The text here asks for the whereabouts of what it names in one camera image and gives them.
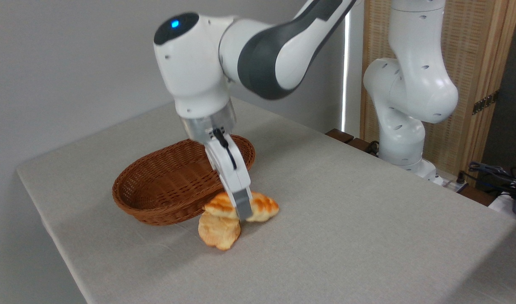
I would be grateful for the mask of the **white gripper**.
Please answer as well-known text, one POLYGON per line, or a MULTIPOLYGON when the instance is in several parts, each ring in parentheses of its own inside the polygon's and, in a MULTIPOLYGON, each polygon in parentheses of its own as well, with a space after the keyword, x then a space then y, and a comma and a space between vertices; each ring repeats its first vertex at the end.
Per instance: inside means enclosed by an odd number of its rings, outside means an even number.
POLYGON ((251 208, 250 176, 235 141, 230 134, 214 133, 205 144, 206 155, 212 168, 217 171, 225 192, 235 202, 239 221, 253 215, 251 208))

